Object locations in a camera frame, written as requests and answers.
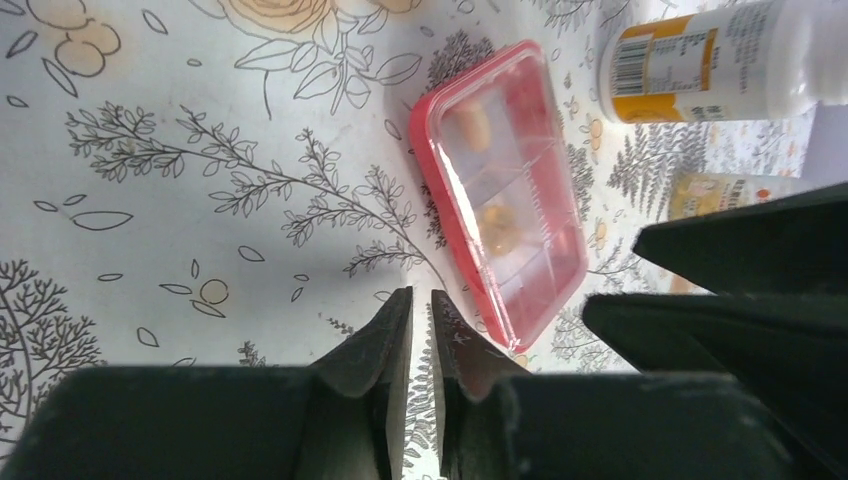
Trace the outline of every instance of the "floral tablecloth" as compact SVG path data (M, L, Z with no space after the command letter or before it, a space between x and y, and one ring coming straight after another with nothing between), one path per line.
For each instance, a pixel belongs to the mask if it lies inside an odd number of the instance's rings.
M485 331L407 139L410 106L497 48L541 43L590 271L516 362L628 369L593 292L667 291L639 261L681 173L796 175L812 114L622 126L600 51L685 0L0 0L0 455L50 389L102 364L306 364L417 289L407 478L435 477L429 290Z

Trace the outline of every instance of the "supplement bottle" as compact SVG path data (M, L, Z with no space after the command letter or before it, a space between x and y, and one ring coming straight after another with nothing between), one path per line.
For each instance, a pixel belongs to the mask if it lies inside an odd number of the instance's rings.
M630 27L601 59L624 123L780 119L848 103L848 4L765 0Z

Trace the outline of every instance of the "floral pattern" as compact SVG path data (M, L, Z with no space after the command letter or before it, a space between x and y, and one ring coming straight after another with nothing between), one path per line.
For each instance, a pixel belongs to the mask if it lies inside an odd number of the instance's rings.
M407 119L527 37L549 58L589 272L529 351L504 353L533 372L628 370L580 310L673 288L630 246L676 179L803 163L812 114L626 126L600 111L615 31L724 3L0 0L0 457L77 368L309 363L414 285L404 473L437 478L430 289L486 327Z

